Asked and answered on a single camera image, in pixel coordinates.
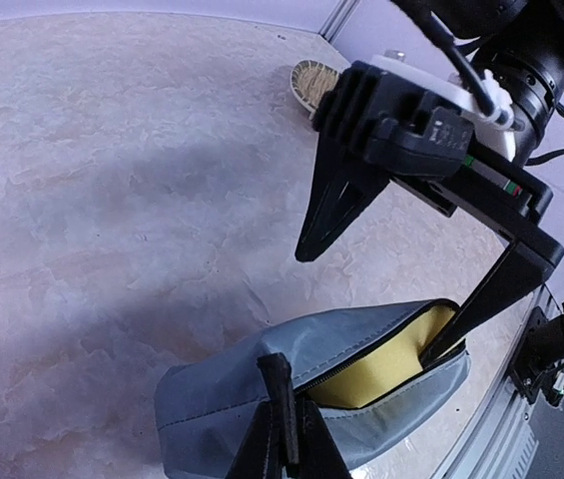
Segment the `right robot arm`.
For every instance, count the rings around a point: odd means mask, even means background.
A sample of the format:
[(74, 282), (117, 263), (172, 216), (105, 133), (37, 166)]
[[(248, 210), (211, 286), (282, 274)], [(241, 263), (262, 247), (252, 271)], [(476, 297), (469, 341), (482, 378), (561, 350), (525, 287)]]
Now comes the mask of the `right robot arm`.
[(564, 1), (402, 1), (455, 67), (450, 83), (391, 58), (355, 62), (313, 117), (318, 142), (295, 256), (323, 254), (390, 183), (446, 216), (464, 210), (507, 248), (440, 333), (429, 364), (544, 283), (564, 247), (539, 224), (551, 190), (529, 173), (564, 117)]

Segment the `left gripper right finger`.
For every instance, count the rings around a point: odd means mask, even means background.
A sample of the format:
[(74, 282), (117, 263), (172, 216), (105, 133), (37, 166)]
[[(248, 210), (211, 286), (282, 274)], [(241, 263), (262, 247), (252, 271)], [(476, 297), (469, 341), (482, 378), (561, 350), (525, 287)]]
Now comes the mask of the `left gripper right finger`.
[(301, 397), (297, 402), (298, 477), (350, 479), (351, 475), (317, 405)]

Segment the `grey zip pouch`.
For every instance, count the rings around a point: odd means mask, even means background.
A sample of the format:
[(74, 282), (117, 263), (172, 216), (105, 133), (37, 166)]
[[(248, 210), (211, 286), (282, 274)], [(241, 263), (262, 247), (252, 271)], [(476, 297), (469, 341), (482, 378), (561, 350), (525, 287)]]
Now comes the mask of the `grey zip pouch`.
[(466, 379), (463, 341), (360, 409), (318, 405), (307, 390), (337, 374), (446, 298), (333, 309), (264, 329), (198, 363), (175, 366), (155, 394), (156, 424), (170, 478), (224, 478), (258, 405), (269, 401), (281, 427), (282, 456), (297, 446), (297, 402), (313, 401), (345, 465), (358, 468), (396, 445), (442, 407)]

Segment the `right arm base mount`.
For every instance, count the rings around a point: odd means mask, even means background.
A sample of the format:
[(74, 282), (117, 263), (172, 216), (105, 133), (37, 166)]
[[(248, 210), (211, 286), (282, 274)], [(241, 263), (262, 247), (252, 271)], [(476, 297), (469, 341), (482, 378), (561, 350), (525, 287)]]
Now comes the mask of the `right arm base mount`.
[(564, 302), (562, 313), (552, 319), (539, 306), (531, 310), (509, 375), (528, 404), (543, 396), (559, 407), (564, 398)]

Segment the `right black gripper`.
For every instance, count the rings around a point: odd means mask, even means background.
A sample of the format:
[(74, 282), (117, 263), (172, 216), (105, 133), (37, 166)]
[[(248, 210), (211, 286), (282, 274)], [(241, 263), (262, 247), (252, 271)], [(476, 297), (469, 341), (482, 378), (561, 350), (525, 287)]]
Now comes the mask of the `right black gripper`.
[[(451, 217), (459, 208), (511, 242), (424, 348), (419, 358), (428, 366), (467, 333), (550, 278), (564, 256), (564, 247), (540, 228), (553, 199), (550, 188), (480, 144), (469, 147), (467, 159), (451, 177), (433, 181), (395, 176), (393, 180), (445, 216)], [(310, 262), (321, 256), (389, 182), (386, 171), (320, 136), (295, 259)]]

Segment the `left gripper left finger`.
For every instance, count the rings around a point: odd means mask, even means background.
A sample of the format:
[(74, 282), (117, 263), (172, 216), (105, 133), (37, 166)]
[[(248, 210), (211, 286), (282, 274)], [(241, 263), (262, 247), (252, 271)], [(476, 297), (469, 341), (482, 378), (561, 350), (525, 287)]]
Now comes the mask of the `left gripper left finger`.
[(280, 422), (276, 408), (265, 401), (258, 405), (226, 478), (280, 479), (282, 470)]

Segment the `yellow sponge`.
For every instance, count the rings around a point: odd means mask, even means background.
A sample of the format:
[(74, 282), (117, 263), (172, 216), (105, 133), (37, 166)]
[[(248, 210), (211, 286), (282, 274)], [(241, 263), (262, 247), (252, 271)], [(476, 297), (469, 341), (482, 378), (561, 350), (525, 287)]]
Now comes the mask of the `yellow sponge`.
[(450, 304), (435, 304), (408, 320), (401, 330), (374, 350), (309, 388), (318, 405), (360, 409), (423, 371), (419, 354), (455, 313)]

